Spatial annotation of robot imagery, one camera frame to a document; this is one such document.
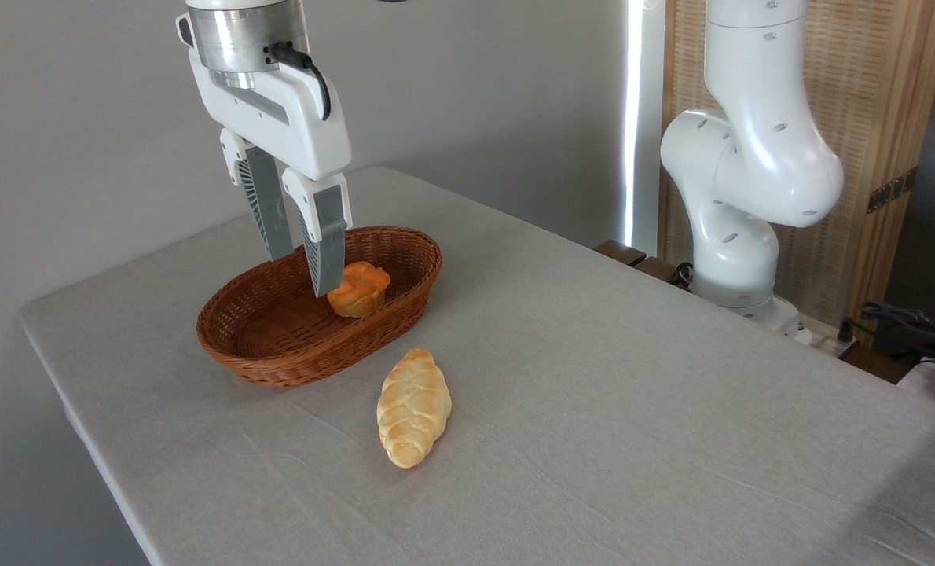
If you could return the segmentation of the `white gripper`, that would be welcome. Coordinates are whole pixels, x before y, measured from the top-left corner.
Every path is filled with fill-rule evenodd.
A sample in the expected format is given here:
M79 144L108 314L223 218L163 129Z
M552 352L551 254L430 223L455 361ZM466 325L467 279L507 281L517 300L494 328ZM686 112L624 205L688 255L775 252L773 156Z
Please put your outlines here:
M203 105L225 127L228 175L244 190L270 260L294 253L277 158L288 166L282 183L298 209L314 296L336 290L353 226L339 173L351 146L337 90L307 54L305 13L188 11L177 30Z

